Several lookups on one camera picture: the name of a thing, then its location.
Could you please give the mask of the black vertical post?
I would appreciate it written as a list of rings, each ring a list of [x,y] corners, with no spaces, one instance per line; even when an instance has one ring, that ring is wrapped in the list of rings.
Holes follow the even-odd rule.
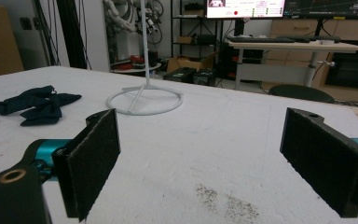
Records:
[[[84,45],[77,19],[75,0],[56,0],[62,33],[71,67],[87,68]]]

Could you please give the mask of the round white side table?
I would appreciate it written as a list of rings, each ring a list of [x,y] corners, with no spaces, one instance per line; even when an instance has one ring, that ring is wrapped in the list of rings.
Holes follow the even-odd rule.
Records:
[[[156,70],[156,69],[160,68],[161,66],[162,66],[161,63],[157,63],[155,66],[149,67],[149,72]],[[144,73],[145,71],[146,71],[145,68],[144,69],[132,68],[132,69],[127,69],[127,70],[113,69],[110,72],[117,73],[117,74],[132,74],[132,73],[142,73],[142,72]]]

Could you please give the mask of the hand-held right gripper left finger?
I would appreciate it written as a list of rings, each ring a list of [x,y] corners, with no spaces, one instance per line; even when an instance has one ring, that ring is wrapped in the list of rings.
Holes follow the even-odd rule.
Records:
[[[86,118],[87,126],[52,153],[68,217],[87,218],[120,154],[117,112]]]

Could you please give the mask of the dark navy cloth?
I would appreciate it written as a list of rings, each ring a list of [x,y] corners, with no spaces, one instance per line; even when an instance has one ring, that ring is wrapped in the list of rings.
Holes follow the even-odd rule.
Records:
[[[74,103],[80,94],[57,93],[53,86],[32,88],[0,102],[0,115],[21,112],[22,127],[56,124],[62,117],[61,107]]]

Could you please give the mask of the black equipment case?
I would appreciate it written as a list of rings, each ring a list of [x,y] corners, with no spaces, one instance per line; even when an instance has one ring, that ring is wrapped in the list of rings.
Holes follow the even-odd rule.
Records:
[[[183,83],[192,83],[193,76],[197,72],[195,68],[183,67],[178,68],[168,74],[166,74],[163,79],[169,81],[183,82]]]

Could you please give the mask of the dark-screen monitor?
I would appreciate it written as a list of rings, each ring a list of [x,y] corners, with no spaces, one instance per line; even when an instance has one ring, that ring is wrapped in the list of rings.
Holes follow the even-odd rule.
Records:
[[[285,0],[283,16],[290,19],[358,20],[358,0]]]

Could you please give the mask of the open cardboard box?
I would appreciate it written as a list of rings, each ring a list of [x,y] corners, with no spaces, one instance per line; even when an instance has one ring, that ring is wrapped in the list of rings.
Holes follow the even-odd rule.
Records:
[[[200,69],[212,69],[217,51],[211,53],[207,57],[194,58],[187,56],[175,56],[168,60],[167,71],[172,72],[179,68],[189,67],[195,68],[197,71]]]

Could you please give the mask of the white-screen monitor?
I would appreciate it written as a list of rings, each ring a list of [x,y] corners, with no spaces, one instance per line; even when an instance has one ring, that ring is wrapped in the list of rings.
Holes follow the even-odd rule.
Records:
[[[208,19],[281,18],[285,0],[207,0]]]

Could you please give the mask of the dark round chair seat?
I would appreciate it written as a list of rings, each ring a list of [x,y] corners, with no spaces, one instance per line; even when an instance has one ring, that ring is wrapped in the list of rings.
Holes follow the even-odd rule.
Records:
[[[295,98],[314,102],[333,104],[335,99],[324,91],[298,85],[277,85],[269,89],[268,93],[274,96]]]

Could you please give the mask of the black keyboard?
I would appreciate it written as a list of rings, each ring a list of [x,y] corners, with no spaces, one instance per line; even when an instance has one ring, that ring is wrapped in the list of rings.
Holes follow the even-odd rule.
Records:
[[[250,36],[232,36],[227,38],[233,43],[309,43],[309,39],[295,39],[286,37],[250,37]]]

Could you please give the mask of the black metal shelf rack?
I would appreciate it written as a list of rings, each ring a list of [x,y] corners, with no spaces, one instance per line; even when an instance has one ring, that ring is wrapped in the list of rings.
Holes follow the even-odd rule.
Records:
[[[218,52],[223,23],[205,17],[206,1],[170,0],[172,58],[203,58]]]

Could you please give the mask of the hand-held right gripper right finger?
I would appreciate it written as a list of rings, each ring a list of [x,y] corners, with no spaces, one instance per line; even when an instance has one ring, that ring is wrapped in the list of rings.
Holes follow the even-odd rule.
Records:
[[[317,114],[287,108],[280,152],[340,217],[358,217],[358,138]]]

